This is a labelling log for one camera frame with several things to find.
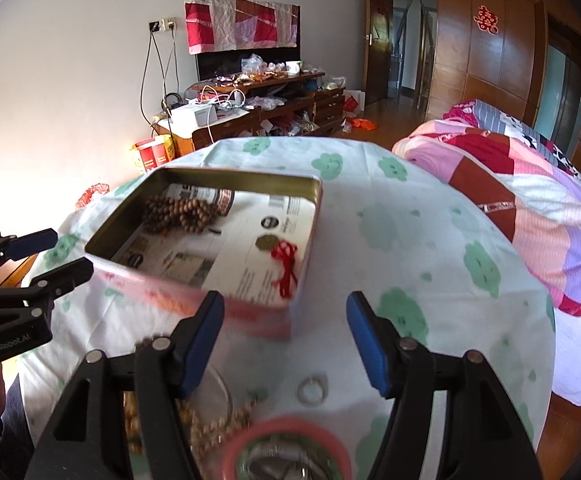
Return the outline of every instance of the red string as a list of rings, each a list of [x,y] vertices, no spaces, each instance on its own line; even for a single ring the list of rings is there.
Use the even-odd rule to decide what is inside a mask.
[[[291,278],[295,281],[297,285],[297,276],[295,276],[295,253],[297,252],[297,246],[292,243],[280,240],[277,243],[277,247],[274,248],[270,256],[272,259],[279,260],[284,266],[283,276],[276,282],[272,282],[273,285],[280,286],[280,296],[287,300],[291,297]]]

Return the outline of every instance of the wall outlet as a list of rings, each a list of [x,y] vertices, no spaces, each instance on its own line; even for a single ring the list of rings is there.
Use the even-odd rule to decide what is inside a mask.
[[[148,30],[151,32],[165,32],[175,30],[177,27],[177,18],[164,18],[158,22],[148,22]]]

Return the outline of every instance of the pink round container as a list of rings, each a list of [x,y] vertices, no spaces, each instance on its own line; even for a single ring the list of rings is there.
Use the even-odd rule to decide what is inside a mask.
[[[228,446],[226,446],[221,460],[222,480],[237,480],[235,470],[241,451],[249,442],[273,433],[298,433],[312,438],[315,442],[323,446],[337,461],[337,466],[344,480],[351,480],[351,460],[344,445],[337,437],[324,428],[320,428],[315,424],[293,416],[273,418],[266,422],[255,424],[236,436],[234,440],[231,440]]]

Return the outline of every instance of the red paper cutout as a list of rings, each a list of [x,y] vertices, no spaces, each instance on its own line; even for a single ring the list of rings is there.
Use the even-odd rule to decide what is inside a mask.
[[[477,16],[473,16],[473,19],[477,22],[477,26],[481,30],[487,30],[491,34],[497,34],[499,32],[499,29],[495,27],[499,18],[485,6],[479,7]]]

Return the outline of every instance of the round table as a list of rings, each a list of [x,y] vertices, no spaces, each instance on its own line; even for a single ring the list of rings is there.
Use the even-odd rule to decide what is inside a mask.
[[[256,421],[294,415],[317,423],[344,444],[353,476],[366,478],[392,402],[370,386],[347,326],[346,297],[361,290],[402,336],[431,351],[482,351],[537,446],[551,395],[552,305],[512,245],[466,197],[375,144],[351,140],[222,140],[170,165],[310,172],[323,181],[293,338],[266,340],[224,328],[210,359],[236,403],[253,393],[266,397]],[[142,179],[70,215],[59,244],[38,258],[30,276],[83,256],[88,238]],[[53,341],[20,359],[33,441],[87,351],[125,354],[146,336],[170,333],[177,321],[94,278],[59,300]],[[314,375],[328,382],[328,396],[311,408],[299,402],[297,389]],[[444,395],[435,397],[425,479],[437,473]]]

